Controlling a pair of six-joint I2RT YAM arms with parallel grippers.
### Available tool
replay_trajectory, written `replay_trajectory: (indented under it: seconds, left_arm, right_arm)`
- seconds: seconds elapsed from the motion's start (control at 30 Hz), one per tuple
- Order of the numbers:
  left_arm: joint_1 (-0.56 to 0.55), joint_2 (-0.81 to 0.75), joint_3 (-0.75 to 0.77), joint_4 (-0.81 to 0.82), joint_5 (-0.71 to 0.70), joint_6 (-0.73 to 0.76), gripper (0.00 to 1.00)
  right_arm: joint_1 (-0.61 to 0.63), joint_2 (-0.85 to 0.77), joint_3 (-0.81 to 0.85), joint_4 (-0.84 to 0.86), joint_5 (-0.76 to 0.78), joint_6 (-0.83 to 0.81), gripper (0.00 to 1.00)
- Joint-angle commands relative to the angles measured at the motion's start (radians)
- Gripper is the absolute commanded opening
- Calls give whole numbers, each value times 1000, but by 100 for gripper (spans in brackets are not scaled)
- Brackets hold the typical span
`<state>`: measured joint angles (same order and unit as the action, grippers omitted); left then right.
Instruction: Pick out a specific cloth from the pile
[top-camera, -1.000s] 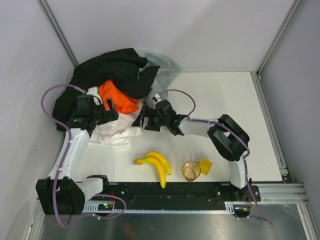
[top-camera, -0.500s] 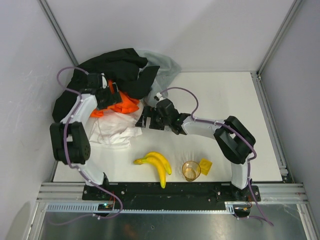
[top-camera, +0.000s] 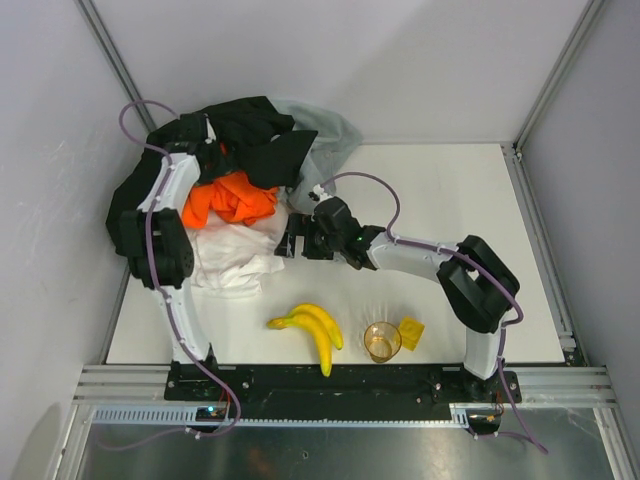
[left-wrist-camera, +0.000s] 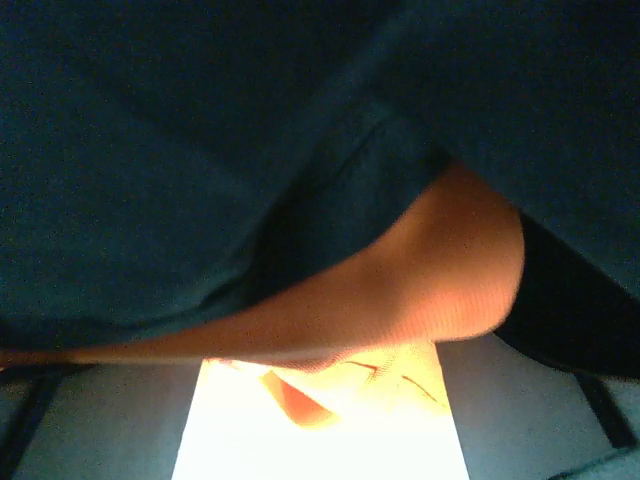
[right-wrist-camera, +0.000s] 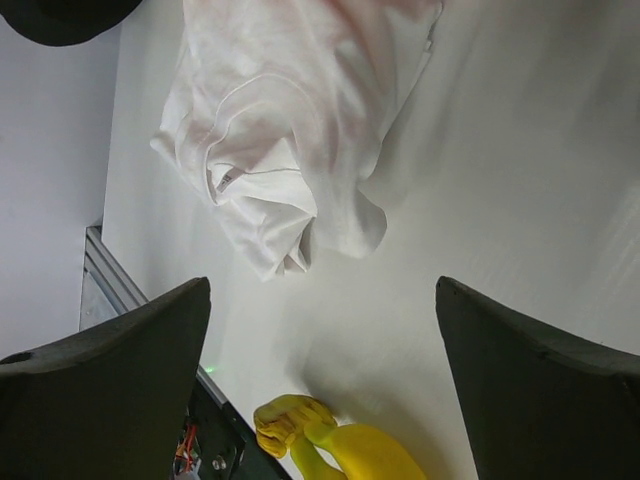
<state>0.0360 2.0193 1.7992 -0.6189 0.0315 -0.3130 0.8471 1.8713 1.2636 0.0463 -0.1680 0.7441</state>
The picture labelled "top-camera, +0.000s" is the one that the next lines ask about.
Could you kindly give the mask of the white cloth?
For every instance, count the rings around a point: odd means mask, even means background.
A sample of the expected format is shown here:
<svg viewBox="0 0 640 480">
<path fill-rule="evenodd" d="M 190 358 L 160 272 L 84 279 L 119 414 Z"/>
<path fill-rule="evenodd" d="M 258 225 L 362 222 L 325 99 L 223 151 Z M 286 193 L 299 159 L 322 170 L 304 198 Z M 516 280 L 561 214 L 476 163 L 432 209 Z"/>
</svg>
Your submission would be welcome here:
<svg viewBox="0 0 640 480">
<path fill-rule="evenodd" d="M 287 221 L 288 212 L 280 203 L 274 215 L 251 226 L 226 223 L 210 214 L 204 228 L 188 231 L 195 258 L 194 290 L 224 299 L 260 294 L 262 281 L 284 269 L 284 260 L 274 251 Z"/>
</svg>

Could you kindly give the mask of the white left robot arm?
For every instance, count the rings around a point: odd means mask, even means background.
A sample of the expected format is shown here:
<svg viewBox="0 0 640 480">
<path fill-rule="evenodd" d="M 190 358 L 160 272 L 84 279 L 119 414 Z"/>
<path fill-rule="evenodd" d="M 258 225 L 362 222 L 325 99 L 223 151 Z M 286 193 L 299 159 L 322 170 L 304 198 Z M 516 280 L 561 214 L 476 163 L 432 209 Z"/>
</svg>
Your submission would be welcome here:
<svg viewBox="0 0 640 480">
<path fill-rule="evenodd" d="M 159 164 L 142 186 L 143 196 L 118 219 L 120 241 L 133 276 L 154 296 L 165 317 L 172 358 L 181 364 L 216 363 L 211 342 L 198 319 L 191 291 L 195 254 L 181 218 L 192 188 L 227 173 L 209 116 L 178 118 L 175 140 L 162 147 Z"/>
</svg>

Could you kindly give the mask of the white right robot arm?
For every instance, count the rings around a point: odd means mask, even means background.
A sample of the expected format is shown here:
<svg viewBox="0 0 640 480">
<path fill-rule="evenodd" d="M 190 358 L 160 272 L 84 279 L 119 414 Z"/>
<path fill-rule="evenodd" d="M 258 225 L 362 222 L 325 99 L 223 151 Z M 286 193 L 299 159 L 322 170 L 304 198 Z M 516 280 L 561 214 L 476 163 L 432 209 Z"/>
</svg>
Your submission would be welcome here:
<svg viewBox="0 0 640 480">
<path fill-rule="evenodd" d="M 516 301 L 519 281 L 482 238 L 447 244 L 395 236 L 385 227 L 360 224 L 338 197 L 320 201 L 311 215 L 290 214 L 275 253 L 294 257 L 298 237 L 308 260 L 340 257 L 356 270 L 398 271 L 439 284 L 466 328 L 464 369 L 481 380 L 496 373 L 504 330 L 524 314 Z"/>
</svg>

